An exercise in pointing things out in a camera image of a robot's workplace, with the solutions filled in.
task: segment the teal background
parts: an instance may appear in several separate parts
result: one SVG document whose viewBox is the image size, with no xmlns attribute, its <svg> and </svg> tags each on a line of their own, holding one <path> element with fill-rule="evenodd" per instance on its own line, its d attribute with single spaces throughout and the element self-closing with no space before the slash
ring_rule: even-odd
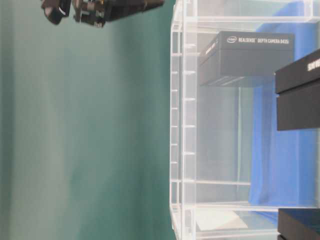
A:
<svg viewBox="0 0 320 240">
<path fill-rule="evenodd" d="M 172 7 L 96 29 L 1 0 L 1 239 L 174 239 Z"/>
</svg>

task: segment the dark gray box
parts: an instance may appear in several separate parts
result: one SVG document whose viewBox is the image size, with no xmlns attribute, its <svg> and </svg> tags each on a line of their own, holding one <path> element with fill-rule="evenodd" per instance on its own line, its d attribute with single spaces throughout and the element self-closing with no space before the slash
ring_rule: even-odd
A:
<svg viewBox="0 0 320 240">
<path fill-rule="evenodd" d="M 287 240 L 320 240 L 320 209 L 279 209 L 278 232 Z"/>
<path fill-rule="evenodd" d="M 294 35 L 221 31 L 200 53 L 200 85 L 256 87 L 294 60 Z"/>
<path fill-rule="evenodd" d="M 275 72 L 277 129 L 320 128 L 320 50 Z"/>
</svg>

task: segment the clear acrylic box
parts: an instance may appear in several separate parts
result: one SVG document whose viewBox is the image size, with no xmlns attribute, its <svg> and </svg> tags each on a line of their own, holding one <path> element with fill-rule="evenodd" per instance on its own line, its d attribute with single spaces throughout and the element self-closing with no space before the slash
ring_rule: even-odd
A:
<svg viewBox="0 0 320 240">
<path fill-rule="evenodd" d="M 276 240 L 279 208 L 319 206 L 318 130 L 277 131 L 274 77 L 275 70 L 319 48 L 319 3 L 176 1 L 170 213 L 177 239 Z M 255 41 L 268 34 L 261 39 L 283 46 L 283 34 L 292 36 L 293 47 L 284 52 L 283 46 L 270 46 L 253 54 L 247 45 L 242 50 L 249 53 L 240 59 L 243 52 L 221 43 L 235 41 L 234 32 L 256 34 Z M 222 33 L 232 34 L 221 38 Z M 282 59 L 279 51 L 289 57 Z"/>
</svg>

